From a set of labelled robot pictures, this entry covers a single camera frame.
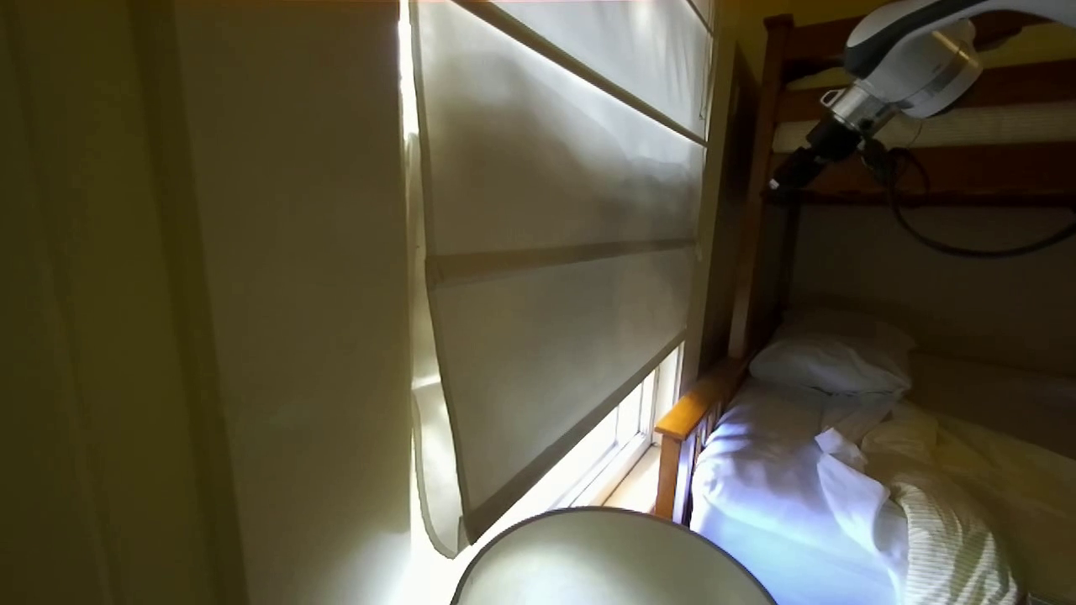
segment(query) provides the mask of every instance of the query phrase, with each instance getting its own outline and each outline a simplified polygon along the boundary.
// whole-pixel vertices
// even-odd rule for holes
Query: bedding
[[[749,364],[749,372],[824,395],[902,396],[911,386],[911,345],[911,338],[881,318],[842,308],[808,308],[788,315],[772,342]]]
[[[692,531],[775,603],[1076,603],[1076,463],[911,399],[745,379]]]

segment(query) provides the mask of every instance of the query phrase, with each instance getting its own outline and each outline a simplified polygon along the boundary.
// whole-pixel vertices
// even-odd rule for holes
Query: window blind
[[[416,476],[473,543],[687,329],[712,40],[687,0],[419,0]]]

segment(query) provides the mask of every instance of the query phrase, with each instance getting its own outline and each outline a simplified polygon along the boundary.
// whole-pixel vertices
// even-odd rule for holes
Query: pillow
[[[814,327],[775,329],[772,342],[749,364],[749,372],[824,395],[911,390],[904,345]]]
[[[1018,603],[1018,584],[988,512],[955,482],[923,469],[887,469],[908,519],[904,603]]]
[[[782,315],[782,327],[856,339],[899,355],[914,349],[914,339],[904,329],[856,308],[794,308]]]

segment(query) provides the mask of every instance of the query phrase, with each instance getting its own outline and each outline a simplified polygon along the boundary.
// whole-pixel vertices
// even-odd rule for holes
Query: white bedsheet
[[[692,482],[775,603],[1076,603],[1076,463],[961,420],[749,379]]]

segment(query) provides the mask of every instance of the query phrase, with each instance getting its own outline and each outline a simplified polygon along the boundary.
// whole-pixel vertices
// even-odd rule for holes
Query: bunk bed
[[[977,45],[1032,25],[981,16]],[[728,355],[655,428],[653,516],[727,549],[775,603],[1076,603],[1076,436],[1060,429],[1076,379],[931,355],[853,308],[779,313],[801,205],[891,205],[853,161],[794,208],[760,196],[794,121],[821,113],[802,80],[830,80],[852,26],[768,20]],[[961,108],[1071,118],[1066,102],[1076,62],[1038,62],[984,72]],[[1011,132],[973,146],[914,132],[931,189],[904,202],[1076,208],[1076,141]],[[763,255],[779,260],[772,308],[757,298]]]

